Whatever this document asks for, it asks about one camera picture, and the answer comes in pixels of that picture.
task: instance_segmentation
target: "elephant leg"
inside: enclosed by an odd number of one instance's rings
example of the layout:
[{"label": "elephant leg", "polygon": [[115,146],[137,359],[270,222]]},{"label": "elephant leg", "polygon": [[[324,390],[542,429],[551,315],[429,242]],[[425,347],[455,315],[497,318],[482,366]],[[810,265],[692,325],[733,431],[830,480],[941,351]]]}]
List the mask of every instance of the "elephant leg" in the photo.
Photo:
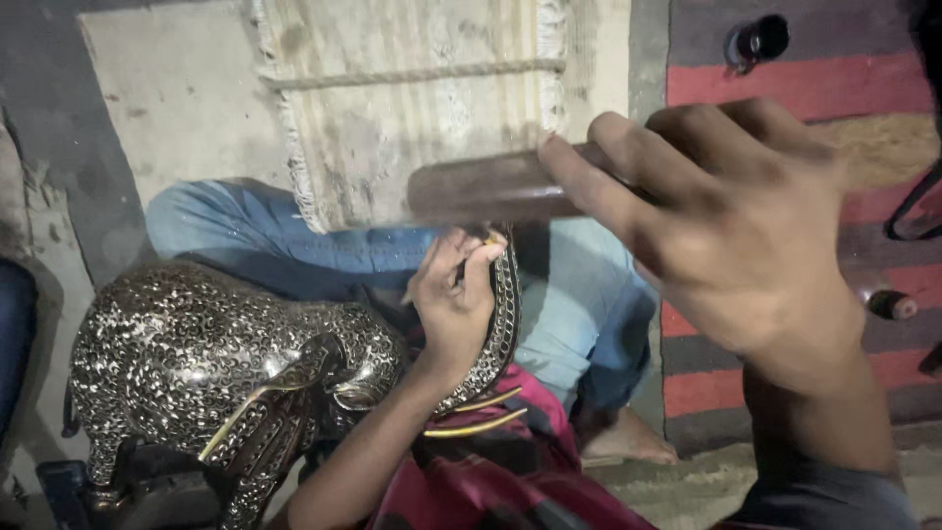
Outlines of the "elephant leg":
[{"label": "elephant leg", "polygon": [[124,436],[116,433],[89,433],[89,478],[95,486],[95,494],[102,501],[117,500],[119,491],[114,488],[115,467]]},{"label": "elephant leg", "polygon": [[219,530],[252,530],[257,528],[265,514],[271,493],[278,488],[283,475],[262,474],[240,477],[233,492],[232,501],[222,516]]}]

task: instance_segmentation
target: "jeans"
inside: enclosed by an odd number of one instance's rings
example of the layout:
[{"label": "jeans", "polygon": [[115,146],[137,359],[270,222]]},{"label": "jeans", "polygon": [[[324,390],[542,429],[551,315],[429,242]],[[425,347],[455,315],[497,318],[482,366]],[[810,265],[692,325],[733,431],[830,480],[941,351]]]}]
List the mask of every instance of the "jeans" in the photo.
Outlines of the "jeans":
[{"label": "jeans", "polygon": [[0,440],[20,396],[23,372],[36,333],[36,282],[32,274],[0,258]]},{"label": "jeans", "polygon": [[[177,184],[146,212],[159,256],[191,255],[299,300],[349,300],[359,286],[405,291],[440,228],[313,233],[290,193],[253,183]],[[527,241],[518,241],[517,247]],[[548,274],[525,275],[515,362],[570,407],[627,403],[650,355],[655,292],[589,218],[549,223]]]}]

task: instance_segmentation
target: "rope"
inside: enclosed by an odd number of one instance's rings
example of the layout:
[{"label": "rope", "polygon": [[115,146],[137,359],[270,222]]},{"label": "rope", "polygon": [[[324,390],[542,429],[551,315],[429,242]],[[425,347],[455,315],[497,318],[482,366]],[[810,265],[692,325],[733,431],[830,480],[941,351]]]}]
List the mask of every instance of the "rope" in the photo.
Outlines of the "rope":
[{"label": "rope", "polygon": [[521,74],[537,70],[561,73],[566,69],[566,61],[561,58],[531,58],[496,63],[458,64],[424,70],[403,70],[400,72],[378,72],[375,74],[344,74],[326,77],[301,77],[297,79],[279,79],[270,75],[260,75],[266,86],[274,91],[312,91],[331,87],[357,87],[362,85],[389,85],[414,83],[454,77],[475,77],[481,75]]}]

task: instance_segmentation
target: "maroon fabric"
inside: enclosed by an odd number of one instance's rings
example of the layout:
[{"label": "maroon fabric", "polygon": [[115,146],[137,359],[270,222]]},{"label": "maroon fabric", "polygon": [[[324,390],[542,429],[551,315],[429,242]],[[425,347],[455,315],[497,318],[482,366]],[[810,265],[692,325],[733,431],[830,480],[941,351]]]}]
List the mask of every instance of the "maroon fabric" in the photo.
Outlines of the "maroon fabric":
[{"label": "maroon fabric", "polygon": [[521,418],[466,439],[420,437],[367,527],[654,528],[582,475],[565,412],[532,375],[512,365],[496,391],[518,385],[523,390],[503,406],[436,425],[481,422],[525,406]]}]

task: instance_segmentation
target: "silver engraving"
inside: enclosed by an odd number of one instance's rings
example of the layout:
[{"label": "silver engraving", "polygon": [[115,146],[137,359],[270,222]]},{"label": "silver engraving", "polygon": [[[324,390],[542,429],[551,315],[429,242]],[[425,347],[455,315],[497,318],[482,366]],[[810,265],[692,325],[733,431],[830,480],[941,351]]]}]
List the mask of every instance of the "silver engraving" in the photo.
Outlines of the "silver engraving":
[{"label": "silver engraving", "polygon": [[[512,248],[492,266],[495,311],[446,414],[512,362],[519,285]],[[79,330],[71,386],[103,500],[121,443],[200,455],[236,478],[220,528],[257,526],[271,493],[318,439],[342,438],[406,366],[399,333],[354,303],[289,302],[203,265],[141,267],[102,289]]]}]

